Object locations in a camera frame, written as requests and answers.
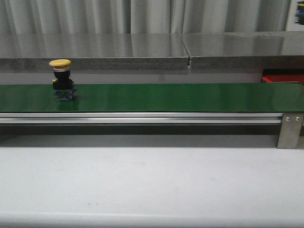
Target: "white curtain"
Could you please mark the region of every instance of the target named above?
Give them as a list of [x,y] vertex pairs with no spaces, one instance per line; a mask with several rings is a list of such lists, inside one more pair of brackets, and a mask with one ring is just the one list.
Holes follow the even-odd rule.
[[0,33],[282,31],[289,0],[0,0]]

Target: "green conveyor belt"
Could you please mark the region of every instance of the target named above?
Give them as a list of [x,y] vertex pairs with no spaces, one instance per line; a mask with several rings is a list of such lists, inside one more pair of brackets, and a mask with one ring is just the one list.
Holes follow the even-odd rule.
[[76,85],[56,101],[52,85],[0,85],[0,112],[304,112],[300,83]]

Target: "metal frame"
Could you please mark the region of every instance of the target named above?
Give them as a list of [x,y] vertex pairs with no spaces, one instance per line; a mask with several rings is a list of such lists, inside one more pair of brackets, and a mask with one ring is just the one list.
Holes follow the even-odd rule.
[[277,147],[296,148],[303,113],[237,112],[67,112],[0,113],[0,125],[6,124],[281,124]]

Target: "gray countertop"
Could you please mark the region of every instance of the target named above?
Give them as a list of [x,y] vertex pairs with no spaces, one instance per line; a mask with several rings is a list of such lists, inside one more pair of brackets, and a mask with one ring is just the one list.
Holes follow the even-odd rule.
[[303,68],[304,32],[0,35],[0,70]]
[[183,34],[191,69],[303,68],[304,32]]

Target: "aluminum rail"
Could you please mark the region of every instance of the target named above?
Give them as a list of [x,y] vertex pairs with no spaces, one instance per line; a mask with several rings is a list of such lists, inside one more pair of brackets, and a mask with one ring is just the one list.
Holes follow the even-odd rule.
[[280,124],[283,113],[0,113],[0,124]]

